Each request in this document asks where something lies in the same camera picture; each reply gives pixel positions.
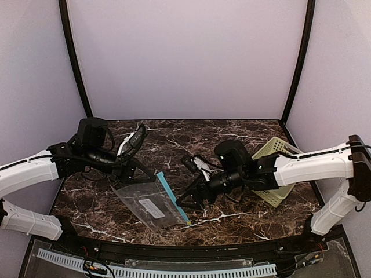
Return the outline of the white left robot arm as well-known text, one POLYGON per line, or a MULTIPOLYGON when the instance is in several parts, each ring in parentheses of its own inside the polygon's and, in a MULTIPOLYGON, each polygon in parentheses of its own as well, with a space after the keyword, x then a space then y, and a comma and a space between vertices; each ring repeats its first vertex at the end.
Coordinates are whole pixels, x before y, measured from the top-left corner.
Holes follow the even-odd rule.
POLYGON ((138 218, 121 202, 107 181, 93 182, 75 174, 63 184, 47 181, 5 196, 12 204, 38 213, 53 211, 70 217, 81 236, 128 241, 125 229, 138 218))

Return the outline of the clear zip top bag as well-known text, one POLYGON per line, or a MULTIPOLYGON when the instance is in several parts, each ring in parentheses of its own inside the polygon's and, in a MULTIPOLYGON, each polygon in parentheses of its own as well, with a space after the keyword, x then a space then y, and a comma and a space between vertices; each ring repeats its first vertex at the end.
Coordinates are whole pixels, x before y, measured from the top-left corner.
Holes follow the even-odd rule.
POLYGON ((173 225, 191 225, 184 210, 176 204, 163 172, 158 172, 154 181, 114 185, 113 192, 124 205, 151 231, 173 225))

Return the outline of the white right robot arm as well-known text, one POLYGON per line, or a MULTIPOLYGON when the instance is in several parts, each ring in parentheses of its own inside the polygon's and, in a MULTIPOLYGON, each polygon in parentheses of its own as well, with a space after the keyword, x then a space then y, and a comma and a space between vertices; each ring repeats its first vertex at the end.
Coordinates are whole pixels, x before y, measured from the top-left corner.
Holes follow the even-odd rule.
POLYGON ((333 148, 294 155, 277 151, 253 159, 244 144, 226 140, 217 145, 214 153, 221 172, 206 178, 206 170, 189 157, 183 164, 193 173, 201 174, 189 185, 176 204, 203 210, 204 203, 213 204, 218 195, 242 187, 253 191, 279 189, 298 182, 342 178, 340 189, 309 220, 309 232, 324 236, 353 208, 370 201, 370 146, 358 135, 333 148))

